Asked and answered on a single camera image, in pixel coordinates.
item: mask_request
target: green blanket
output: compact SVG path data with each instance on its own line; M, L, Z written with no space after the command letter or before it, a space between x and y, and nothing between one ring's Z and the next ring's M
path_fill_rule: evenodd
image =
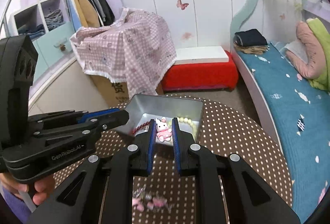
M312 30L320 44L322 45L325 59L327 62L327 69L314 80L309 80L312 87L321 90L330 90L330 34L319 19L308 19L307 24Z

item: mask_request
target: cardboard box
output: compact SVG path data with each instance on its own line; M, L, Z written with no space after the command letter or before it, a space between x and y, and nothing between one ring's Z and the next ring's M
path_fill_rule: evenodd
M127 83L111 83L109 79L97 75L90 75L90 78L109 107L116 107L129 101ZM157 86L156 92L158 95L164 94L161 84Z

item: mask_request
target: drawer knob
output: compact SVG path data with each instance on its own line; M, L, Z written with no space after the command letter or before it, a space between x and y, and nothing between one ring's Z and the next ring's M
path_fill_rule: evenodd
M64 44L61 44L59 47L60 47L60 50L61 50L62 52L66 50L66 48L65 48L65 45L64 45Z

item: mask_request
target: purple sleeve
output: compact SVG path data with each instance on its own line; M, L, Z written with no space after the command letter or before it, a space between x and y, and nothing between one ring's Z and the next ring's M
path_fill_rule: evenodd
M15 195L10 193L6 188L3 188L3 198L5 199L7 205L10 207L12 212L16 215L16 217L25 224L27 219L31 215L31 211L26 206L26 204L17 198Z

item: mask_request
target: blue bedsheet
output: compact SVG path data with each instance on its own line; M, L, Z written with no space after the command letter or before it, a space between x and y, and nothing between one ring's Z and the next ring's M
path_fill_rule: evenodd
M296 69L269 46L261 56L238 54L268 103L293 181L292 208L303 223L330 180L330 96L300 81Z

